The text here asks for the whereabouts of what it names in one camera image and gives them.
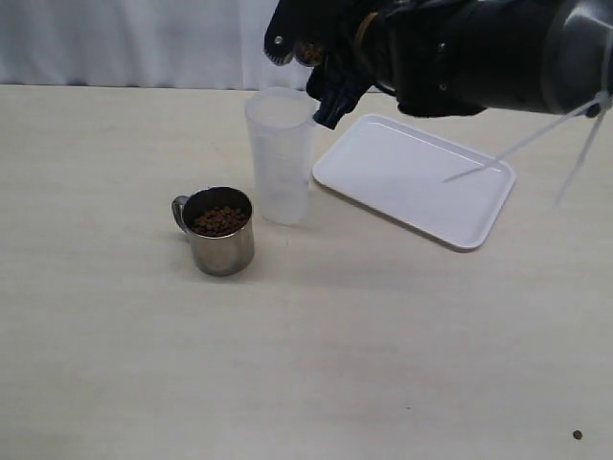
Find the mug handle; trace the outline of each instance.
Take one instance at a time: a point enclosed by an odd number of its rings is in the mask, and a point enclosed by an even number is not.
[[[174,221],[185,233],[188,233],[188,226],[183,221],[183,206],[188,202],[188,199],[188,196],[180,195],[172,201],[171,205]]]

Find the metal cup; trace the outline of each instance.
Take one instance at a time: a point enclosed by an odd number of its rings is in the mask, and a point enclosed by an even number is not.
[[[205,237],[191,230],[196,219],[215,208],[239,208],[247,217],[236,232],[223,237]],[[211,187],[172,202],[177,225],[187,234],[197,267],[212,276],[229,276],[246,268],[254,258],[253,205],[249,197],[231,187]]]

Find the roasted coffee beans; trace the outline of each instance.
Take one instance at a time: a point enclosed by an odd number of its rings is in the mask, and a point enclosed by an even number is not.
[[[240,230],[248,219],[248,216],[239,208],[230,206],[214,208],[197,218],[191,230],[203,237],[225,237]]]

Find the table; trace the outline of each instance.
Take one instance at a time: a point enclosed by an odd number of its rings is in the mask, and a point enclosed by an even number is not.
[[[0,87],[0,458],[600,459],[613,451],[613,119],[517,153],[457,254],[313,187],[255,220],[232,279],[193,265],[177,195],[253,194],[246,92]],[[550,120],[413,120],[496,153]],[[583,439],[573,438],[574,430]]]

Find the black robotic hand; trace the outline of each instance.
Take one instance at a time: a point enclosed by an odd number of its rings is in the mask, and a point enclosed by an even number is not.
[[[415,117],[568,113],[602,90],[611,29],[613,0],[281,0],[264,51],[313,67],[314,119],[335,129],[372,86]]]

